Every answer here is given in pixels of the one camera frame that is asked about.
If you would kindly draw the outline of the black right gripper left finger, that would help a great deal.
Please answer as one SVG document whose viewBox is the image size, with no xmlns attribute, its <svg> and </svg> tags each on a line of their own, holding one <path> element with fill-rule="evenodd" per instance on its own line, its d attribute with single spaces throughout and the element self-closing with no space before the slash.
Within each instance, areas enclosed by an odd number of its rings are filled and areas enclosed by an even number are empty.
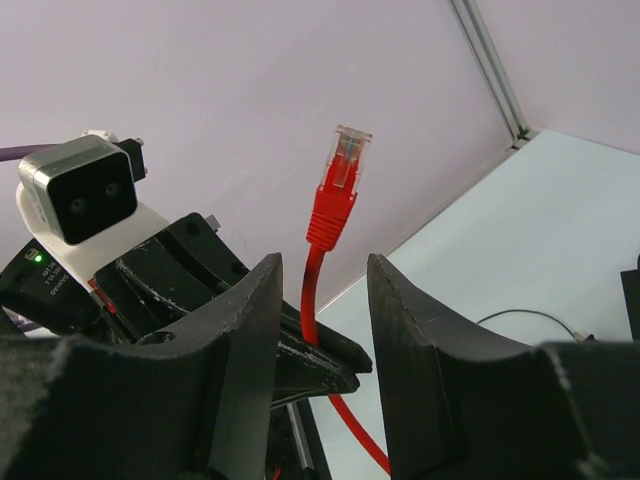
<svg viewBox="0 0 640 480">
<path fill-rule="evenodd" d="M 134 345 L 1 340 L 5 479 L 260 479 L 282 301 L 270 254 Z"/>
</svg>

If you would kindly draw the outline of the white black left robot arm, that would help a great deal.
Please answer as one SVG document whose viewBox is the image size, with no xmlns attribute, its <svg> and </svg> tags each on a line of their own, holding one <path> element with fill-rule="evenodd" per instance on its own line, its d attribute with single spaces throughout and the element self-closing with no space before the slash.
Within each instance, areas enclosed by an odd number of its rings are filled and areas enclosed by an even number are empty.
<svg viewBox="0 0 640 480">
<path fill-rule="evenodd" d="M 129 250 L 83 287 L 37 241 L 1 273 L 1 304 L 57 335 L 135 344 L 239 283 L 249 270 L 197 213 Z M 373 362 L 356 342 L 319 324 L 318 346 L 300 314 L 282 305 L 272 404 L 355 392 Z"/>
</svg>

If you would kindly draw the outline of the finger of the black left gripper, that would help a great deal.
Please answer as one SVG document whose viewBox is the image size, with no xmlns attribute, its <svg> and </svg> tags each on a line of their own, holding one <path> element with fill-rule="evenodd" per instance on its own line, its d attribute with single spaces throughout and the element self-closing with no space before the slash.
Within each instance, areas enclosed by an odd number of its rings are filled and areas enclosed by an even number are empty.
<svg viewBox="0 0 640 480">
<path fill-rule="evenodd" d="M 373 361 L 360 344 L 320 322 L 316 323 L 316 329 L 322 352 L 345 364 L 354 373 L 365 374 L 373 371 Z M 282 302 L 280 340 L 296 350 L 306 345 L 302 336 L 300 312 L 286 301 Z"/>
<path fill-rule="evenodd" d="M 349 394 L 360 387 L 346 366 L 303 344 L 298 350 L 279 344 L 273 400 L 304 400 L 332 394 Z"/>
</svg>

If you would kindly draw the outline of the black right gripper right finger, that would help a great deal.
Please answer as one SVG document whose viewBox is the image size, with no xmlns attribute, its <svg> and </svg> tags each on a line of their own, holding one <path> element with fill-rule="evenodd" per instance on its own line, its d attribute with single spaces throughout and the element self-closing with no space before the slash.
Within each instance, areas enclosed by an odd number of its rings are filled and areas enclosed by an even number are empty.
<svg viewBox="0 0 640 480">
<path fill-rule="evenodd" d="M 519 343 L 378 254 L 367 290 L 393 478 L 638 477 L 637 343 Z"/>
</svg>

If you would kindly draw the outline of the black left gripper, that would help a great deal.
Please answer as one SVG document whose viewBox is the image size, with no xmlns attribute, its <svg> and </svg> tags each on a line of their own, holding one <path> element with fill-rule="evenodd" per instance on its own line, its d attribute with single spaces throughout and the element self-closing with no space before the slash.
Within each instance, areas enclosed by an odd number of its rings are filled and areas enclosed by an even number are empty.
<svg viewBox="0 0 640 480">
<path fill-rule="evenodd" d="M 135 344 L 236 285 L 249 269 L 209 218 L 191 213 L 98 270 L 112 344 Z"/>
</svg>

